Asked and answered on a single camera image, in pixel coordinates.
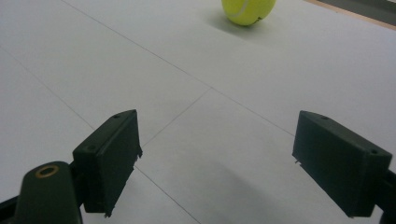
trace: floor tile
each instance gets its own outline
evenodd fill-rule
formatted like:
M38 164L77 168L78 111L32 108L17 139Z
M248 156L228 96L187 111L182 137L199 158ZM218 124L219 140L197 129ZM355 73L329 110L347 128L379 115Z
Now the floor tile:
M0 45L93 128L136 109L144 145L208 90L62 1L1 7Z
M312 110L394 149L392 30L305 1L278 0L249 28L220 1L64 1L289 133Z
M0 73L2 202L19 194L23 176L38 165L72 161L72 151L92 128L2 49ZM82 214L87 224L198 223L138 170L111 218Z
M149 142L139 169L201 223L348 218L291 156L293 136L210 91Z
M72 159L91 132L70 108L0 49L0 202L19 194L23 176Z

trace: wooden edge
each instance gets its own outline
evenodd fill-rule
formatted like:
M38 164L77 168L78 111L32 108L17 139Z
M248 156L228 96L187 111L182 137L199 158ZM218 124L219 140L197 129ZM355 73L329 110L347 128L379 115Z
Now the wooden edge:
M317 6L320 6L320 7L326 7L326 8L328 8L328 9L330 9L330 10L335 11L335 12L340 12L340 13L343 13L343 14L345 14L345 15L348 15L348 16L351 16L351 17L355 17L355 18L360 19L360 20L363 20L363 21L368 21L368 22L370 22L370 23L374 23L374 24L380 25L380 26L382 26L382 27L385 27L385 28L388 28L388 29L391 29L391 30L395 30L395 31L396 31L396 26L387 24L386 22L377 21L377 20L374 20L374 19L372 19L372 18L368 18L368 17L362 16L362 15L359 15L359 14L357 14L357 13L354 13L354 12L351 12L351 11L348 11L348 10L345 10L345 9L342 9L342 8L340 8L340 7L334 7L334 6L332 6L332 5L319 2L318 0L305 0L305 1L306 1L306 2L309 2L309 3L312 3L312 4L315 4L315 5L317 5Z

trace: yellow tennis ball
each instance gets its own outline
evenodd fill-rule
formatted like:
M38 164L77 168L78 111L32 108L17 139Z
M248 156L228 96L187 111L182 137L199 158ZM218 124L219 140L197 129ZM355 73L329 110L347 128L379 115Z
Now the yellow tennis ball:
M276 0L221 0L227 18L239 25L251 25L264 19Z

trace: tennis ball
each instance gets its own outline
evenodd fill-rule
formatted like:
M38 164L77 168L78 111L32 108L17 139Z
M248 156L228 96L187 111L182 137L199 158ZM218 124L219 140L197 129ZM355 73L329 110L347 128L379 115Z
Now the tennis ball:
M227 18L239 25L248 26L264 19L276 0L221 0Z

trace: floor seam line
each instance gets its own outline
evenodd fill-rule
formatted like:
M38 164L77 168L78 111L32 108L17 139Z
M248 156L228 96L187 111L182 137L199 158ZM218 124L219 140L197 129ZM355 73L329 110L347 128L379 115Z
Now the floor seam line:
M145 51L149 52L150 54L154 55L155 57L161 59L161 60L164 61L165 63L167 63L167 64L169 64L169 65L175 67L177 70L181 71L181 72L184 73L185 75L187 75L187 76L189 76L189 77L192 77L193 79L195 79L195 80L197 80L198 82L200 82L200 83L206 85L207 87L210 87L209 85L207 85L206 83L204 83L201 79L199 79L199 78L197 78L197 77L191 75L190 73L188 73L188 72L186 72L185 70L181 69L181 68L178 67L177 65L175 65L175 64L173 64L173 63L170 63L169 61L165 60L165 58L163 58L162 56L160 56L160 55L154 53L153 51L151 51L151 50L149 50L149 49L143 47L143 45L140 45L140 44L136 43L135 41L133 41L133 40L132 40L131 38L129 38L128 36L123 35L122 33L116 31L115 29L113 29L113 28L107 26L106 24L104 24L103 22L97 20L96 18L94 18L93 16L91 16L91 15L89 15L88 13L84 12L83 10L81 10L81 9L79 9L79 8L77 8L77 7L73 6L73 5L71 5L71 4L69 4L68 2L65 2L64 0L60 0L60 1L64 2L65 4L67 4L68 6L70 6L71 8L73 8L74 10L80 12L80 13L83 14L84 16L90 18L91 20L96 21L97 23L99 23L99 24L101 24L102 26L106 27L108 30L114 32L115 34L121 36L122 38L124 38L124 39L130 41L131 43L133 43L133 44L135 44L135 45L137 45L139 48L144 49Z
M32 77L34 77L38 83L40 83L45 89L47 89L55 98L60 100L63 105L65 105L68 109L70 109L74 114L76 114L80 119L82 119L91 129L94 130L94 128L91 126L91 124L85 120L76 110L74 110L64 99L62 99L58 94L56 94L49 86L47 86L38 76L35 75L32 71L30 71L26 66L23 65L23 63L20 62L13 54L11 54L8 50L4 49L2 46L0 46L0 49L2 49L5 53L7 53L15 62L17 62L28 74L30 74Z
M280 127L279 125L277 125L277 124L275 124L275 123L273 123L271 120L269 120L269 119L267 119L266 117L260 115L259 113L255 112L254 110L250 109L249 107L247 107L247 106L245 106L245 105L242 105L241 103L239 103L239 102L236 101L235 99L231 98L231 97L228 96L227 94L225 94L225 93L223 93L223 92L221 92L221 91L218 91L218 90L216 90L216 89L213 88L213 87L212 87L212 90L218 92L219 94L223 95L224 97L226 97L227 99L233 101L234 103L236 103L236 104L238 104L238 105L244 107L246 110L250 111L250 112L253 113L254 115L258 116L259 118L264 119L265 121L267 121L267 122L269 122L270 124L274 125L275 127L277 127L278 129L280 129L281 131L283 131L283 132L285 132L285 133L288 133L288 134L290 134L290 135L293 136L293 137L295 136L293 133L290 133L290 132L287 131L286 129Z
M162 133L169 125L171 125L176 119L178 119L182 114L184 114L187 110L189 110L196 102L201 100L209 91L213 90L212 88L208 88L204 93L202 93L197 99L195 99L189 106L187 106L183 111L181 111L176 117L174 117L169 123L165 125L165 127L161 128L157 133L154 134L142 147L145 147L149 142L151 142L158 134Z
M177 204L184 212L186 212L192 219L194 219L199 224L202 224L196 217L194 217L186 208L184 208L180 203L178 203L174 198L172 198L164 189L162 189L157 183L155 183L148 175L146 175L139 167L135 166L136 170L140 171L151 183L153 183L157 188L159 188L168 198L170 198L175 204Z

